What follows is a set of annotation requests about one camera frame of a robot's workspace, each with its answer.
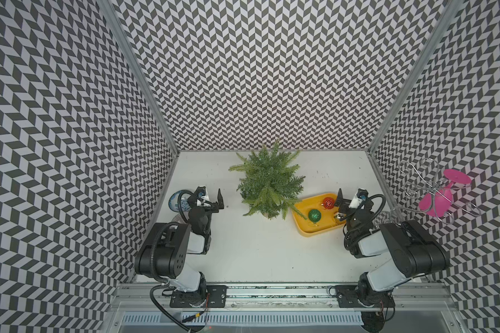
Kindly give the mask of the red faceted ball ornament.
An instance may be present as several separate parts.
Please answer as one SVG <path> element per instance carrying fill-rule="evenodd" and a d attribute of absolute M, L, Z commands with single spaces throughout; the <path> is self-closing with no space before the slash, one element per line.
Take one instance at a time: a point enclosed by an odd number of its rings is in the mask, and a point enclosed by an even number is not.
<path fill-rule="evenodd" d="M 335 203 L 336 203 L 336 200 L 333 197 L 328 196 L 328 197 L 323 199 L 322 207 L 325 210 L 331 210 L 335 207 Z"/>

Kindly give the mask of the green glitter ball ornament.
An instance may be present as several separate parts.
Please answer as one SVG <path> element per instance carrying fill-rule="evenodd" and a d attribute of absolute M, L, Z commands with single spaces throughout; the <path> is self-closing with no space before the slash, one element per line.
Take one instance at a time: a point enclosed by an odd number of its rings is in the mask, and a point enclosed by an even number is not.
<path fill-rule="evenodd" d="M 318 223 L 322 219 L 322 213 L 318 209 L 311 209 L 308 218 L 312 223 Z"/>

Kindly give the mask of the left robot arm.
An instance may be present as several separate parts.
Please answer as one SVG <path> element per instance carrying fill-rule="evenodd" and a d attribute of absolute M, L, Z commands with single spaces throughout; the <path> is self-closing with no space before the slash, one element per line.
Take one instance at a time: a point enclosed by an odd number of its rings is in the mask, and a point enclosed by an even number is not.
<path fill-rule="evenodd" d="M 208 298 L 205 275 L 186 264 L 186 257 L 208 253 L 212 217 L 224 209 L 222 193 L 211 202 L 206 187 L 181 190 L 171 196 L 169 209 L 177 215 L 151 228 L 136 255 L 135 272 L 172 289 L 172 307 L 203 307 Z"/>

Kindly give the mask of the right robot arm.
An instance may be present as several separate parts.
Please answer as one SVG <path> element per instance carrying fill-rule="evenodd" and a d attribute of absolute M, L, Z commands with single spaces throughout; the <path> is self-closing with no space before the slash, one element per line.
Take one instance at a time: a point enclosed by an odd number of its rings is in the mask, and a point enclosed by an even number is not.
<path fill-rule="evenodd" d="M 450 265 L 449 253 L 418 222 L 376 225 L 385 205 L 384 195 L 370 196 L 364 189 L 359 189 L 353 199 L 345 199 L 341 190 L 337 193 L 334 206 L 339 220 L 345 222 L 344 249 L 356 259 L 390 255 L 376 269 L 362 273 L 357 285 L 334 287 L 341 308 L 394 307 L 395 288 L 419 276 L 444 271 Z"/>

